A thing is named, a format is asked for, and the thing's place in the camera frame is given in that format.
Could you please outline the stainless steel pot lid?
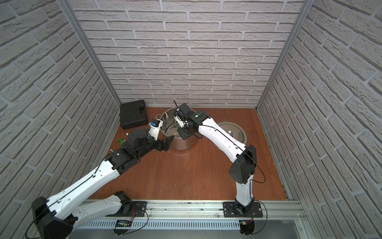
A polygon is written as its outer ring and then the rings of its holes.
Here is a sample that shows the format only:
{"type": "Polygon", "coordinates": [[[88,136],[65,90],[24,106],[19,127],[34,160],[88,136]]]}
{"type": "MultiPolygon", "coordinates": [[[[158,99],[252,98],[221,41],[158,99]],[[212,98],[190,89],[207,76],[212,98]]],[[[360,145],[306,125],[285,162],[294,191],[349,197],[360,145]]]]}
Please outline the stainless steel pot lid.
{"type": "Polygon", "coordinates": [[[218,125],[226,131],[229,135],[231,135],[233,138],[235,138],[237,141],[247,144],[248,137],[246,135],[246,132],[244,129],[239,126],[238,124],[235,124],[233,122],[220,122],[218,125]]]}

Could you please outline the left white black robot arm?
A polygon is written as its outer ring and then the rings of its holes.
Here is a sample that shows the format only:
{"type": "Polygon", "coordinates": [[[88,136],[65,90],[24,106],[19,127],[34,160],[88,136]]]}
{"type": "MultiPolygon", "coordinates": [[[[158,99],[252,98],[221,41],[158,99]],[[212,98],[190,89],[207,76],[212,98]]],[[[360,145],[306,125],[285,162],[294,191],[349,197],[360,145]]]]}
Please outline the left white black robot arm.
{"type": "Polygon", "coordinates": [[[174,139],[158,137],[159,129],[135,129],[120,148],[108,154],[99,165],[63,191],[32,202],[33,225],[41,239],[65,239],[76,228],[104,216],[135,217],[132,200],[119,191],[103,200],[81,204],[108,182],[116,179],[140,162],[152,150],[168,151],[174,139]]]}

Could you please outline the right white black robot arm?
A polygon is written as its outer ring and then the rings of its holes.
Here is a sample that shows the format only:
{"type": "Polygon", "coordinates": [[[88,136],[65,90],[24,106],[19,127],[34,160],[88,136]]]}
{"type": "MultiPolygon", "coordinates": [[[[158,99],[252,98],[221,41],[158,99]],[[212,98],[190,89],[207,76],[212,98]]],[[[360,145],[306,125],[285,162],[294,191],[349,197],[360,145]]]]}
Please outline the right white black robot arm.
{"type": "Polygon", "coordinates": [[[211,140],[232,162],[229,174],[236,182],[234,212],[242,217],[248,217],[254,203],[251,182],[257,166],[256,148],[239,142],[224,131],[205,111],[195,112],[185,103],[176,107],[174,119],[182,139],[188,139],[199,133],[211,140]]]}

